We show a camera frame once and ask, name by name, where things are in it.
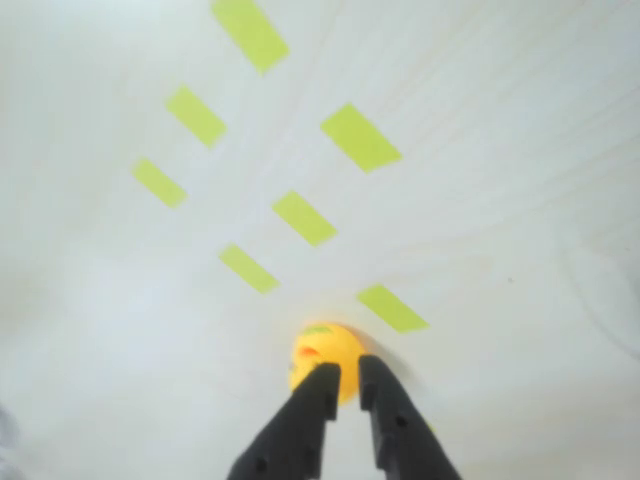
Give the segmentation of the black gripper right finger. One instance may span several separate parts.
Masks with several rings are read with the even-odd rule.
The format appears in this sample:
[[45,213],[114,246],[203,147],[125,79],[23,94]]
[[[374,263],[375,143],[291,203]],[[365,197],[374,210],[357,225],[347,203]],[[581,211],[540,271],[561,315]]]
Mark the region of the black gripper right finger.
[[386,363],[362,355],[358,366],[360,407],[370,414],[376,467],[388,479],[458,479],[460,474]]

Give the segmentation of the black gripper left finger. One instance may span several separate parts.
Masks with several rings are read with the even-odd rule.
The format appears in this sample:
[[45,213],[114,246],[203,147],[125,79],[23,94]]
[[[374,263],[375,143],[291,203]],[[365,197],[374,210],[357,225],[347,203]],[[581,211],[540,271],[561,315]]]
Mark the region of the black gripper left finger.
[[308,480],[321,476],[325,427],[337,417],[341,368],[322,363],[294,389],[236,459],[229,479]]

